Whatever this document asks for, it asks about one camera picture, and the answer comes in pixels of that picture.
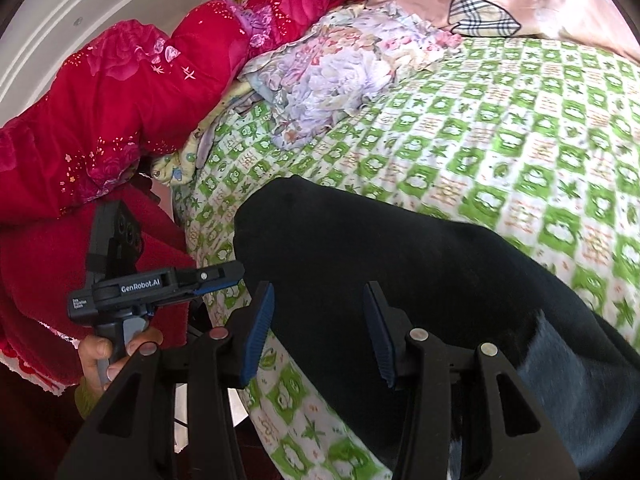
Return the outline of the left hand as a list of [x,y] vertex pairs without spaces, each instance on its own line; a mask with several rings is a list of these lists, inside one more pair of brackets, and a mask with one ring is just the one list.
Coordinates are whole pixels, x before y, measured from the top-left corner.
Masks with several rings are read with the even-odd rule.
[[87,388],[94,396],[102,396],[102,393],[104,393],[111,381],[122,370],[129,360],[129,357],[134,354],[137,348],[146,342],[161,344],[163,339],[163,334],[154,327],[150,327],[144,332],[138,333],[130,340],[130,343],[127,346],[126,356],[107,367],[104,372],[105,380],[102,380],[99,372],[99,365],[108,363],[108,359],[113,353],[113,345],[111,341],[105,338],[98,337],[96,335],[87,336],[81,341],[78,347],[78,356]]

